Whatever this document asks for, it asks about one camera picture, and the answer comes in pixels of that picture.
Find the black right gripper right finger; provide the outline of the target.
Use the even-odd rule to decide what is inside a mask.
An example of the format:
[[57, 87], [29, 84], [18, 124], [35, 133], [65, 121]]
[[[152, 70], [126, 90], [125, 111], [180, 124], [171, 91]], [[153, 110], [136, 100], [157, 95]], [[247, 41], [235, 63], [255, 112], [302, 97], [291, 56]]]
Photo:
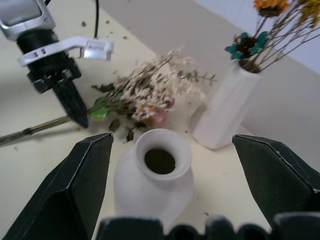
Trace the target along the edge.
[[320, 173], [284, 143], [251, 135], [232, 137], [253, 199], [269, 224], [277, 214], [319, 212]]

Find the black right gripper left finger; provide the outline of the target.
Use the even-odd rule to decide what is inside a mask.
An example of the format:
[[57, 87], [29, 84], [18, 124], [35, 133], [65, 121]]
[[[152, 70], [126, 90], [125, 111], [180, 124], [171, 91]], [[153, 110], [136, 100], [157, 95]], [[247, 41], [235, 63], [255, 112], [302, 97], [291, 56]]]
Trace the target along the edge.
[[114, 137], [102, 133], [75, 144], [42, 181], [5, 240], [90, 240], [105, 196]]

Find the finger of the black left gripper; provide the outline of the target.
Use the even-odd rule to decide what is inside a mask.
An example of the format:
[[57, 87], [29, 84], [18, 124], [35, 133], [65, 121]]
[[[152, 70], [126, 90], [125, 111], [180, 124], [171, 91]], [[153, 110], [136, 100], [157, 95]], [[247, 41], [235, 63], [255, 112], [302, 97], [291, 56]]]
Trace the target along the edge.
[[76, 86], [56, 84], [52, 89], [67, 115], [79, 125], [84, 125], [84, 102]]
[[76, 86], [70, 80], [63, 83], [64, 103], [68, 115], [80, 126], [88, 128], [87, 107]]

